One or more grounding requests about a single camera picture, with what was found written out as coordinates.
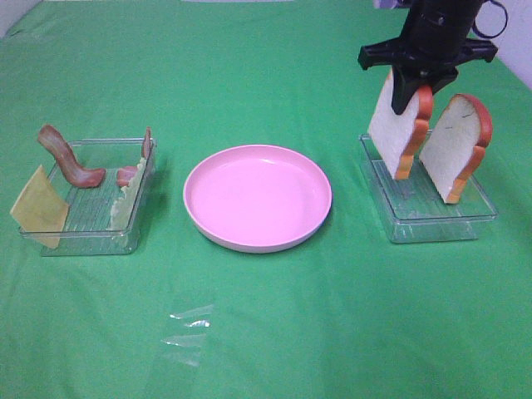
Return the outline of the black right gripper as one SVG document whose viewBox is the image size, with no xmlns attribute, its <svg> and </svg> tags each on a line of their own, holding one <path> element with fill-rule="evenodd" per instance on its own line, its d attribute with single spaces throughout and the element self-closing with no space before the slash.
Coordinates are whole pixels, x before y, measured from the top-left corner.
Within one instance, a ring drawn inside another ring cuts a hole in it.
<svg viewBox="0 0 532 399">
<path fill-rule="evenodd" d="M 469 31 L 468 26 L 431 24 L 405 28 L 398 37 L 361 47 L 358 63 L 364 70 L 392 68 L 392 109 L 401 115 L 425 79 L 435 95 L 458 77 L 459 65 L 495 58 L 496 45 L 469 38 Z"/>
</svg>

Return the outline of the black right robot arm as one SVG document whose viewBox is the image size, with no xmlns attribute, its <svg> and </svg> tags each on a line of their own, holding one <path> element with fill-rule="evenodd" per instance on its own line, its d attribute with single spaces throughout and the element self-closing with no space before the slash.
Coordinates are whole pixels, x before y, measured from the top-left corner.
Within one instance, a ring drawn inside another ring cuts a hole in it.
<svg viewBox="0 0 532 399">
<path fill-rule="evenodd" d="M 414 1 L 398 37 L 362 46 L 358 63 L 366 70 L 392 67 L 391 107 L 402 114 L 415 92 L 433 93 L 458 77 L 467 62 L 492 62 L 498 48 L 489 38 L 469 38 L 482 1 Z"/>
</svg>

